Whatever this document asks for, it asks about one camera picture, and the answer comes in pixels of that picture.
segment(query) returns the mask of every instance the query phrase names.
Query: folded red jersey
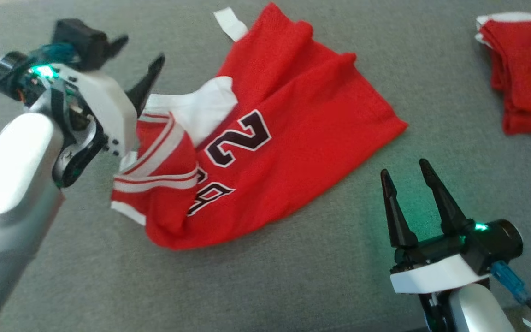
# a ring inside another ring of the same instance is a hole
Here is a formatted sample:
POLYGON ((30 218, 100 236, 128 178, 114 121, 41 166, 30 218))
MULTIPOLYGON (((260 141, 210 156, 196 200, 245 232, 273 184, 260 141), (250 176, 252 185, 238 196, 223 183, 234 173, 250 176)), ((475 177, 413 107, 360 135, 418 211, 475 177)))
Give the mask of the folded red jersey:
POLYGON ((137 164, 153 151, 161 162, 116 176, 112 201, 142 217, 154 243, 210 246, 280 220, 405 130, 354 67, 356 56, 312 34, 267 6, 217 74, 232 78, 238 105, 195 150, 169 115, 139 120, 137 164))
POLYGON ((505 100, 506 134, 531 133, 531 14, 487 17, 480 33, 491 48, 493 88, 505 100))

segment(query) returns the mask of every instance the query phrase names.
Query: green light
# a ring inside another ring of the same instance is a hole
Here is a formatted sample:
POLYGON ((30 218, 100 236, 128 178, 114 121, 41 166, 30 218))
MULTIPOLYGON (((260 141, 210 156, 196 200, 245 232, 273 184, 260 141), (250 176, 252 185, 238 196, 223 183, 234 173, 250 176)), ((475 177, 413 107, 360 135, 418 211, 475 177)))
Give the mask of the green light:
POLYGON ((50 65, 37 65, 36 67, 32 67, 32 70, 34 70, 36 75, 48 80, 59 77, 50 65))
POLYGON ((475 231, 486 231, 487 229, 489 229, 488 225, 480 224, 480 223, 475 223, 474 224, 474 230, 475 231))

